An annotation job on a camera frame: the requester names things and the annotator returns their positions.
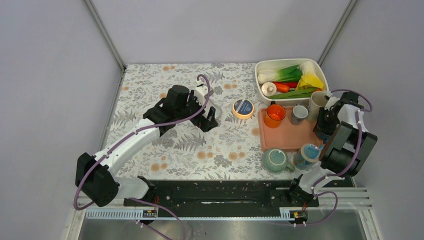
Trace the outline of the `tall cream mug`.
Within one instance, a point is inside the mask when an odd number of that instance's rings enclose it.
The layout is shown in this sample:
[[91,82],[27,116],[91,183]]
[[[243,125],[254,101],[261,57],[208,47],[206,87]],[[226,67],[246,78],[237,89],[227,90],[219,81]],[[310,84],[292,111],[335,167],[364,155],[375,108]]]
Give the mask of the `tall cream mug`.
[[312,123],[318,119],[320,109],[325,107],[328,102],[326,96],[326,91],[315,91],[312,93],[307,106],[308,115],[305,118],[306,121]]

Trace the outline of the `small grey mug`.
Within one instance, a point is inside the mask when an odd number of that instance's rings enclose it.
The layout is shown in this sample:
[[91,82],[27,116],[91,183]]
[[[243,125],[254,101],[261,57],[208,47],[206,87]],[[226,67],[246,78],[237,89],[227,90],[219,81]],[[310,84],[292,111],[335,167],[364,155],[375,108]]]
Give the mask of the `small grey mug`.
[[296,105],[292,109],[290,123],[299,125],[309,114],[308,109],[303,105]]

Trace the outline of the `orange mug black handle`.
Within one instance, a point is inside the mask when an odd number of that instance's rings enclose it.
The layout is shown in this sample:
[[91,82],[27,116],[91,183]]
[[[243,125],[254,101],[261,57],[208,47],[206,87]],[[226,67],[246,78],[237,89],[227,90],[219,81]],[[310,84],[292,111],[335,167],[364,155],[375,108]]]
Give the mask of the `orange mug black handle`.
[[277,104],[275,101],[272,101],[266,109],[263,122],[268,128],[275,129],[282,124],[283,119],[285,117],[286,117],[285,108]]

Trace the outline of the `dark blue mug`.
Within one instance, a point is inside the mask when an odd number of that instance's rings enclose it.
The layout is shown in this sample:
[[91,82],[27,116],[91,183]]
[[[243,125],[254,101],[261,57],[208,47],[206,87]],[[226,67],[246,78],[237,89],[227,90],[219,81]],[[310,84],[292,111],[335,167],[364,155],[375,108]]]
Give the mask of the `dark blue mug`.
[[323,144],[325,145],[329,141],[331,136],[326,134],[321,134],[318,137],[322,140]]

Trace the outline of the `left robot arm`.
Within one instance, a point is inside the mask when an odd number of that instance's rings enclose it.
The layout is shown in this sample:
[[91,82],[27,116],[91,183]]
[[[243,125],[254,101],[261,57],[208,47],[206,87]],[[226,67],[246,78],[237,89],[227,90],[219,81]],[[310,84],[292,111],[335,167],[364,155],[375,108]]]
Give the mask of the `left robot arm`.
[[118,177],[118,171],[143,147],[159,139],[179,123],[190,121],[202,132],[218,126],[216,109],[210,105],[211,87],[200,84],[194,90],[173,85],[166,97],[148,109],[139,122],[119,140],[94,155],[78,157],[73,206],[83,210],[92,204],[107,206],[116,198],[137,199],[148,206],[155,192],[141,177]]

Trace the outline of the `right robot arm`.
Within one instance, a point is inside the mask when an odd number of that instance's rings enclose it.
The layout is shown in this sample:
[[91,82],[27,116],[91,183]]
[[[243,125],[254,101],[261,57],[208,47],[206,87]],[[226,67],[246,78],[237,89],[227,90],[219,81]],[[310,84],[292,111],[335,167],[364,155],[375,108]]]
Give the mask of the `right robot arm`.
[[326,105],[318,112],[313,132],[324,141],[318,157],[319,164],[293,179],[285,199],[293,206],[308,204],[320,196],[319,189],[333,180],[355,176],[377,143],[377,136],[365,126],[363,116],[368,108],[359,103],[360,93],[341,89],[340,97],[326,94]]

